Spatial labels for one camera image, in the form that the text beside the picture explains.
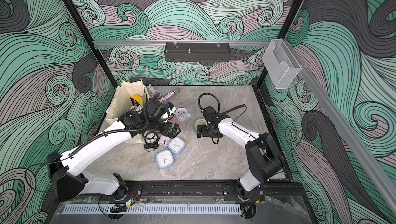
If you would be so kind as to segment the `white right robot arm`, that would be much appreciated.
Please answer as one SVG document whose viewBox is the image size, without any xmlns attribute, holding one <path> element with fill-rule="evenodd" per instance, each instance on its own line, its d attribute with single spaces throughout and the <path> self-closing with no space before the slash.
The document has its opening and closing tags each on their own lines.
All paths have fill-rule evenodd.
<svg viewBox="0 0 396 224">
<path fill-rule="evenodd" d="M 221 113 L 212 106 L 201 109 L 205 118 L 205 125 L 197 126 L 197 137 L 216 138 L 217 144 L 220 138 L 227 136 L 244 148 L 249 170 L 239 179 L 240 192 L 248 193 L 275 176 L 284 168 L 284 159 L 274 138 L 269 133 L 259 134 L 253 132 L 228 116 L 228 113 L 246 105 L 238 105 Z"/>
</svg>

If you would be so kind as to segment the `cream floral canvas bag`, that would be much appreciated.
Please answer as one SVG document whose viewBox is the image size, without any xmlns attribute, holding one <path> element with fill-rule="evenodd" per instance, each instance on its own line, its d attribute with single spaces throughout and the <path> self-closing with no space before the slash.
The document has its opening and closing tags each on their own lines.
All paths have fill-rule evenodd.
<svg viewBox="0 0 396 224">
<path fill-rule="evenodd" d="M 116 123 L 122 114 L 124 114 L 127 111 L 130 111 L 133 106 L 137 106 L 136 104 L 133 104 L 131 101 L 131 97 L 134 97 L 135 95 L 142 98 L 142 100 L 138 101 L 142 105 L 147 102 L 147 89 L 144 86 L 142 80 L 132 83 L 122 82 L 121 86 L 116 89 L 113 100 L 109 108 L 106 110 L 107 113 L 106 121 L 110 126 Z M 138 106 L 137 109 L 140 110 L 142 108 L 142 105 Z M 115 140 L 112 140 L 112 138 L 110 138 L 113 134 L 108 135 L 107 138 L 110 139 L 109 144 L 113 146 L 117 146 L 118 144 L 121 143 L 127 143 L 127 144 L 144 143 L 144 139 L 141 134 L 137 134 L 133 138 L 129 138 L 123 142 L 120 142 L 118 138 L 124 138 L 124 135 L 126 134 L 127 133 L 115 133 Z"/>
</svg>

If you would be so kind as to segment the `green round alarm clock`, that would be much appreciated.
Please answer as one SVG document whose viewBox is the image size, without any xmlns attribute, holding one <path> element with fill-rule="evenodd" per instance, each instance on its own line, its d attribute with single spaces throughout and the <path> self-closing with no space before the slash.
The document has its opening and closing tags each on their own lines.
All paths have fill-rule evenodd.
<svg viewBox="0 0 396 224">
<path fill-rule="evenodd" d="M 196 134 L 198 133 L 198 126 L 201 125 L 206 126 L 206 120 L 204 117 L 199 117 L 194 121 L 193 127 Z"/>
</svg>

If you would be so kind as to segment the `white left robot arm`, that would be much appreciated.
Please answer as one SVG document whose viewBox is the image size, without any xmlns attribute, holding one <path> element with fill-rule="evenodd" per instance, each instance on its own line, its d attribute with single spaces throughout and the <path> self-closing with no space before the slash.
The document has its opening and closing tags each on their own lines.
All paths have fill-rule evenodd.
<svg viewBox="0 0 396 224">
<path fill-rule="evenodd" d="M 170 128 L 176 108 L 173 103 L 149 100 L 142 109 L 122 113 L 105 131 L 62 154 L 47 156 L 48 176 L 61 202 L 79 195 L 99 195 L 124 200 L 128 186 L 118 173 L 99 176 L 85 169 L 117 145 L 145 132 L 160 133 Z"/>
</svg>

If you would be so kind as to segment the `yellow rectangular alarm clock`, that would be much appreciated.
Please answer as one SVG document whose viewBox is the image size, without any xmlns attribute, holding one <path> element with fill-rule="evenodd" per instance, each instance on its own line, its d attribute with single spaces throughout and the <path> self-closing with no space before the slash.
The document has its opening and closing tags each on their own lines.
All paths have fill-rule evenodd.
<svg viewBox="0 0 396 224">
<path fill-rule="evenodd" d="M 137 94 L 134 94 L 130 99 L 132 104 L 136 106 L 139 106 L 143 102 L 143 98 Z"/>
</svg>

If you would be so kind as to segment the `black twin-bell alarm clock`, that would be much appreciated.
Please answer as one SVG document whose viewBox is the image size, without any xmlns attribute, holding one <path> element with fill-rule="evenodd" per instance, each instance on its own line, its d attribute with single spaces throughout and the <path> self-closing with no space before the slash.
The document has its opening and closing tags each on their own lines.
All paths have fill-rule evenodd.
<svg viewBox="0 0 396 224">
<path fill-rule="evenodd" d="M 146 151 L 154 151 L 159 147 L 159 136 L 156 132 L 148 132 L 144 135 L 144 148 Z"/>
</svg>

